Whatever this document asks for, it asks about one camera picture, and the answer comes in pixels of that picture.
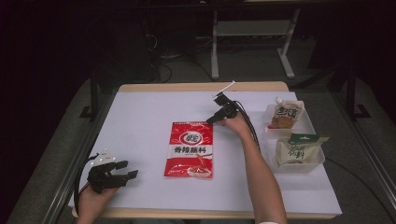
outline red package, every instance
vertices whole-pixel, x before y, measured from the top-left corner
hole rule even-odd
[[[165,176],[213,177],[213,125],[174,122],[169,141]]]

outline clear plastic box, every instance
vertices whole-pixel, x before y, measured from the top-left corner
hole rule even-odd
[[[268,163],[274,174],[282,175],[307,175],[314,170],[318,165],[325,161],[322,149],[319,149],[318,156],[314,162],[311,163],[298,163],[298,164],[283,164],[278,166],[276,162],[276,141],[283,133],[315,133],[311,120],[304,110],[299,119],[294,123],[291,129],[268,129],[272,117],[275,113],[276,105],[268,105],[264,113],[264,127],[265,127],[265,141],[264,148],[267,151]]]

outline metal frame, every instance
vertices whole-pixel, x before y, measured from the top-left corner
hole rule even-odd
[[[218,61],[218,36],[232,35],[284,35],[286,41],[282,48],[277,49],[279,59],[285,69],[288,78],[294,78],[287,52],[290,41],[297,24],[300,9],[294,10],[291,20],[283,21],[218,21],[218,12],[214,10],[213,14],[213,46],[211,53],[212,78],[219,79],[219,61]]]

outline forearm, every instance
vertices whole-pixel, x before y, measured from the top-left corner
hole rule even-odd
[[[239,134],[245,154],[247,185],[256,223],[287,223],[279,185],[251,133]]]

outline skin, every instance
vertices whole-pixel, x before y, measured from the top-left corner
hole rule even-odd
[[[243,116],[238,112],[235,118],[221,120],[219,124],[228,126],[241,140],[255,222],[288,223],[279,185],[258,150]]]
[[[79,195],[77,224],[93,223],[105,210],[106,204],[117,190],[104,189],[101,194],[98,194],[92,190],[91,186],[85,188]]]
[[[258,150],[243,116],[238,113],[234,119],[224,119],[219,121],[219,124],[229,127],[241,140],[245,155],[247,185],[253,205],[255,222],[287,223],[279,185]],[[93,223],[105,210],[106,204],[117,190],[104,189],[102,194],[98,194],[90,186],[85,188],[79,196],[77,224]]]

